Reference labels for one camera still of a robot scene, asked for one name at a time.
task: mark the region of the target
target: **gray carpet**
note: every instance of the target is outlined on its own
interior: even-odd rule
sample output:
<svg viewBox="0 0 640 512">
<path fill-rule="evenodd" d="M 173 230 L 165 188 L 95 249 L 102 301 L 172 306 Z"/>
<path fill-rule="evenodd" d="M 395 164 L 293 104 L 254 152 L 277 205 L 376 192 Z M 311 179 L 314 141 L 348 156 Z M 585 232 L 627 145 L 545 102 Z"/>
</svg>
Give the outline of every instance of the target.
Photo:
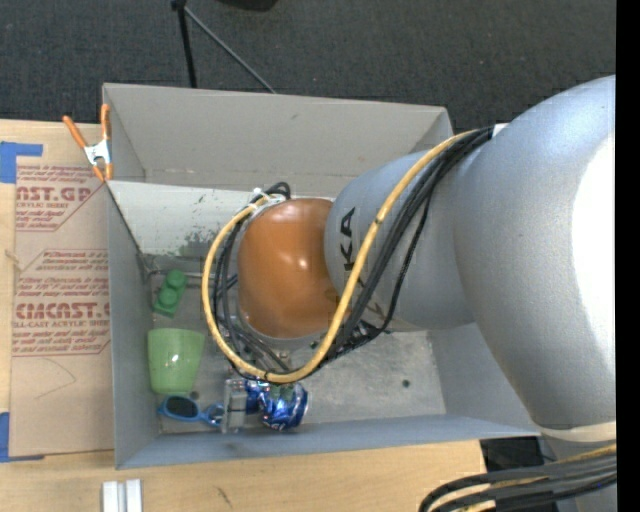
<svg viewBox="0 0 640 512">
<path fill-rule="evenodd" d="M 187 6 L 280 93 L 508 121 L 616 71 L 615 0 L 279 0 Z M 261 90 L 190 20 L 198 85 Z M 188 87 L 169 0 L 0 0 L 0 116 L 97 120 L 103 82 Z"/>
</svg>

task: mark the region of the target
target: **black wire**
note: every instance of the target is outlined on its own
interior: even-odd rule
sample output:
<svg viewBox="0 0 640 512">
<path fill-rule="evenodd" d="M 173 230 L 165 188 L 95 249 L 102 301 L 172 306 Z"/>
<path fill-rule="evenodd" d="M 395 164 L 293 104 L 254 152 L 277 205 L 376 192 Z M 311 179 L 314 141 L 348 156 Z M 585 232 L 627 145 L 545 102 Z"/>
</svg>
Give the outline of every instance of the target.
<svg viewBox="0 0 640 512">
<path fill-rule="evenodd" d="M 385 240 L 383 249 L 376 260 L 370 277 L 367 279 L 367 283 L 361 290 L 356 304 L 354 305 L 352 312 L 349 316 L 349 320 L 345 326 L 343 333 L 350 333 L 355 327 L 357 321 L 362 317 L 366 305 L 369 303 L 375 288 L 382 277 L 382 274 L 396 249 L 397 243 L 404 236 L 406 227 L 413 219 L 417 208 L 424 201 L 430 201 L 430 197 L 433 194 L 435 186 L 444 177 L 445 173 L 451 170 L 455 163 L 457 163 L 466 152 L 464 151 L 469 146 L 480 145 L 487 139 L 486 130 L 477 130 L 469 134 L 467 137 L 461 139 L 457 143 L 454 143 L 449 151 L 443 152 L 440 158 L 434 160 L 435 172 L 425 172 L 418 180 L 418 183 L 412 189 L 410 196 L 407 198 L 403 205 L 403 209 L 399 212 L 395 219 L 395 222 L 391 228 L 390 236 L 388 240 Z"/>
<path fill-rule="evenodd" d="M 386 330 L 395 312 L 402 283 L 408 271 L 419 236 L 424 227 L 431 196 L 436 185 L 464 156 L 468 155 L 469 152 L 488 141 L 491 138 L 492 133 L 493 127 L 474 130 L 453 143 L 449 148 L 447 148 L 447 150 L 443 151 L 440 155 L 434 158 L 434 160 L 427 164 L 427 166 L 425 166 L 425 169 L 422 171 L 422 174 L 410 190 L 408 197 L 405 199 L 400 211 L 398 212 L 391 227 L 390 234 L 382 244 L 382 249 L 380 250 L 373 265 L 367 282 L 360 291 L 360 294 L 351 309 L 349 319 L 338 333 L 338 336 L 336 336 L 334 345 L 329 351 L 325 361 L 323 361 L 317 369 L 336 357 L 344 355 L 354 348 L 368 343 Z M 383 325 L 379 328 L 372 327 L 367 322 L 362 322 L 362 316 L 369 301 L 371 300 L 378 282 L 382 277 L 382 274 L 388 265 L 389 260 L 391 259 L 391 256 L 393 255 L 393 252 L 397 247 L 398 242 L 404 236 L 409 223 L 413 220 L 421 205 L 424 205 L 425 209 L 418 225 L 419 229 L 414 233 L 410 247 L 405 255 L 403 266 L 396 280 L 396 285 L 390 301 L 390 307 L 387 311 Z M 368 328 L 369 332 L 364 336 L 360 336 L 358 334 L 360 327 L 364 327 L 365 329 Z"/>
<path fill-rule="evenodd" d="M 191 9 L 188 7 L 184 7 L 182 9 L 195 23 L 200 27 L 200 29 L 207 34 L 211 39 L 213 39 L 224 51 L 226 51 L 235 61 L 240 64 L 244 69 L 246 69 L 251 76 L 253 76 L 262 86 L 267 89 L 270 93 L 276 94 L 276 91 L 271 87 L 264 78 L 262 78 L 249 64 L 247 64 L 242 58 L 234 52 L 229 45 L 227 45 L 222 39 L 220 39 L 216 34 L 214 34 L 209 27 L 207 27 L 201 20 L 198 18 Z"/>
<path fill-rule="evenodd" d="M 280 181 L 270 186 L 268 189 L 264 191 L 264 194 L 273 195 L 280 194 L 284 196 L 286 199 L 291 199 L 291 188 L 288 183 Z M 254 196 L 250 203 L 256 203 L 262 195 Z M 229 333 L 229 337 L 231 338 L 231 342 L 236 349 L 236 352 L 240 354 L 242 352 L 242 345 L 244 345 L 250 352 L 254 354 L 262 354 L 263 356 L 267 356 L 272 359 L 282 370 L 290 371 L 289 366 L 282 361 L 280 357 L 262 340 L 257 339 L 251 333 L 245 332 L 242 328 L 235 325 L 231 317 L 231 307 L 229 303 L 229 291 L 235 284 L 238 282 L 237 276 L 233 276 L 229 278 L 229 267 L 231 264 L 231 257 L 233 254 L 233 245 L 240 233 L 242 226 L 244 224 L 244 220 L 236 224 L 231 231 L 231 233 L 225 239 L 225 242 L 220 250 L 220 254 L 218 257 L 218 261 L 216 263 L 216 269 L 214 273 L 214 282 L 213 289 L 211 293 L 212 297 L 212 314 L 216 323 L 220 326 L 222 325 L 225 330 Z M 218 301 L 222 303 L 222 318 L 218 312 Z M 232 368 L 243 378 L 248 378 L 250 380 L 257 380 L 255 377 L 247 376 L 246 374 L 240 372 L 233 362 L 231 362 Z"/>
<path fill-rule="evenodd" d="M 494 500 L 503 506 L 511 507 L 504 510 L 518 510 L 523 503 L 556 501 L 559 496 L 571 497 L 576 493 L 588 492 L 592 485 L 610 485 L 612 474 L 617 471 L 617 457 L 615 453 L 599 455 L 589 459 L 569 462 L 557 462 L 535 468 L 518 468 L 502 470 L 483 475 L 461 478 L 444 484 L 425 497 L 420 505 L 420 511 L 429 510 L 441 498 L 465 488 L 481 484 L 491 484 L 493 487 L 461 498 L 448 501 L 433 509 L 432 512 L 447 512 L 463 506 Z M 512 480 L 529 478 L 544 478 L 530 483 L 514 484 L 499 487 L 499 484 Z"/>
<path fill-rule="evenodd" d="M 468 487 L 482 484 L 496 484 L 508 480 L 536 478 L 540 476 L 559 476 L 562 474 L 572 475 L 581 471 L 583 473 L 592 471 L 604 471 L 609 469 L 611 467 L 611 464 L 615 463 L 615 458 L 616 456 L 614 454 L 607 454 L 593 459 L 571 462 L 557 462 L 535 467 L 506 469 L 460 478 L 434 489 L 423 500 L 423 508 L 421 508 L 420 510 L 428 509 L 428 507 L 433 505 L 433 503 L 451 492 L 459 491 Z"/>
</svg>

